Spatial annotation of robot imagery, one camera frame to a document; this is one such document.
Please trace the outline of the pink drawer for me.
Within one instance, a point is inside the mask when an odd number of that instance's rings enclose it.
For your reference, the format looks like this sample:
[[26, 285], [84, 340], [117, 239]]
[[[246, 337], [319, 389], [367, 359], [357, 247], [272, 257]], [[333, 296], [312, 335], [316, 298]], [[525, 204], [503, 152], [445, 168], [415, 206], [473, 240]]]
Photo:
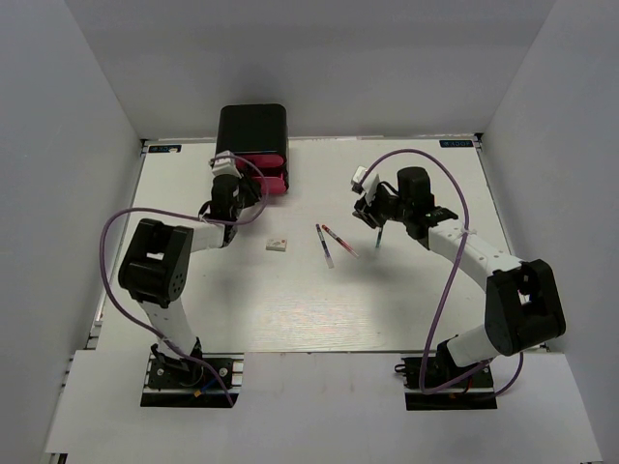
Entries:
[[288, 183], [285, 175], [282, 172], [268, 173], [260, 176], [254, 174], [252, 178], [260, 185], [261, 193], [265, 195], [281, 196], [286, 194]]
[[244, 166], [250, 162], [260, 170], [265, 169], [280, 169], [285, 164], [285, 158], [278, 154], [243, 154], [239, 155], [236, 160], [238, 167]]

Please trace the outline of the pink top drawer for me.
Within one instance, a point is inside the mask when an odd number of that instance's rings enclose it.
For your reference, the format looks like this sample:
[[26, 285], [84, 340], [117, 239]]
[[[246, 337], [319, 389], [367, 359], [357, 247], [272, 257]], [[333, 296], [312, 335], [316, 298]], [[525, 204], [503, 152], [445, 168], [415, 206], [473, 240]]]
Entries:
[[239, 155], [236, 160], [238, 167], [244, 166], [250, 162], [260, 170], [265, 169], [280, 169], [285, 164], [285, 158], [278, 154], [243, 154]]

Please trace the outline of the red pen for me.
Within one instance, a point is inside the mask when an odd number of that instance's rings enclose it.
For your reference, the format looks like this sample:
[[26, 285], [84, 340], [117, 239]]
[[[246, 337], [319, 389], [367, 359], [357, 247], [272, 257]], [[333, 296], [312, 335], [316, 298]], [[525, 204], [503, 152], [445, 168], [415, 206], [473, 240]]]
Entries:
[[343, 247], [349, 254], [351, 254], [356, 259], [360, 258], [360, 255], [354, 248], [346, 242], [342, 237], [336, 234], [330, 227], [326, 224], [321, 224], [321, 229], [326, 232], [333, 240], [335, 240], [341, 247]]

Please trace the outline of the white eraser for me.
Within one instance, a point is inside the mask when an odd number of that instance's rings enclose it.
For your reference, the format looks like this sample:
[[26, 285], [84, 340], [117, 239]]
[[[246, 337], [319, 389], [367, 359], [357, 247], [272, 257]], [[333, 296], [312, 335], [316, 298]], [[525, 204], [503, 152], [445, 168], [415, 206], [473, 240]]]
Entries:
[[287, 240], [286, 239], [268, 239], [265, 249], [268, 251], [286, 252]]

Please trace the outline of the black drawer cabinet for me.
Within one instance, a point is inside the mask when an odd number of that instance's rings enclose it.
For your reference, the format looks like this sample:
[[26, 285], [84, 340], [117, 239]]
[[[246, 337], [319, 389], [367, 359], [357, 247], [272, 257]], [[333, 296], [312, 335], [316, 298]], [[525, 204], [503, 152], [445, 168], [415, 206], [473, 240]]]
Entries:
[[279, 103], [227, 105], [220, 112], [216, 154], [229, 151], [243, 154], [278, 154], [285, 158], [280, 169], [260, 170], [262, 174], [282, 172], [288, 183], [287, 113]]

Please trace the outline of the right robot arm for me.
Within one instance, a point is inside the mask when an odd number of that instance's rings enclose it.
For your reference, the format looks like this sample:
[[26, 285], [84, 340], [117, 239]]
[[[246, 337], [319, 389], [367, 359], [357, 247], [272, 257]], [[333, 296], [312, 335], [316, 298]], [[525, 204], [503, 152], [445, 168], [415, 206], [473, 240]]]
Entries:
[[486, 294], [483, 324], [437, 349], [441, 357], [436, 371], [444, 383], [459, 385], [475, 363], [509, 357], [565, 333], [550, 266], [541, 259], [524, 261], [504, 253], [468, 231], [457, 214], [436, 205], [424, 168], [402, 168], [397, 188], [389, 188], [360, 166], [351, 184], [361, 196], [354, 217], [370, 228], [387, 221], [403, 224], [409, 237], [457, 264]]

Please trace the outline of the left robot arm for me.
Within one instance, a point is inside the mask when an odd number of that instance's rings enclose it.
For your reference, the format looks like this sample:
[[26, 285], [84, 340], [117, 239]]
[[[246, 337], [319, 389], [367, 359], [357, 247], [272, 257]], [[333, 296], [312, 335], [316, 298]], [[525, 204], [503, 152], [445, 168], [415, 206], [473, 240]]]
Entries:
[[213, 180], [211, 200], [198, 212], [195, 227], [167, 225], [144, 218], [136, 226], [120, 266], [118, 281], [146, 313], [157, 332], [151, 351], [171, 363], [182, 385], [198, 383], [204, 374], [201, 345], [183, 309], [181, 295], [194, 252], [227, 247], [235, 237], [241, 213], [262, 199], [254, 178], [231, 174]]

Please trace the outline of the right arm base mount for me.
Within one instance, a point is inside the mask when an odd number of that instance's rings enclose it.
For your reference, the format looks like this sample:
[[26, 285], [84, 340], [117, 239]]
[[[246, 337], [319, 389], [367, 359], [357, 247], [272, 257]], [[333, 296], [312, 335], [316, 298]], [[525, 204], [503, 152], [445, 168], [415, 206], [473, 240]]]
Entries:
[[433, 394], [424, 394], [419, 388], [422, 356], [404, 357], [394, 367], [403, 381], [407, 411], [481, 411], [495, 410], [494, 379], [485, 366], [472, 376]]

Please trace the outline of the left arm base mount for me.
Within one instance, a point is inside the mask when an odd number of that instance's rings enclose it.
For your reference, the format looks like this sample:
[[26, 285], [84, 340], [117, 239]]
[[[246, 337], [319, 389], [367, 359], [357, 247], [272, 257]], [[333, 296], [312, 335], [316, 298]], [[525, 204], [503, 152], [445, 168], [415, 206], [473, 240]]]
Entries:
[[228, 409], [241, 392], [244, 356], [216, 354], [204, 359], [220, 375], [232, 402], [229, 402], [219, 381], [206, 368], [195, 373], [175, 371], [150, 355], [142, 388], [143, 408]]

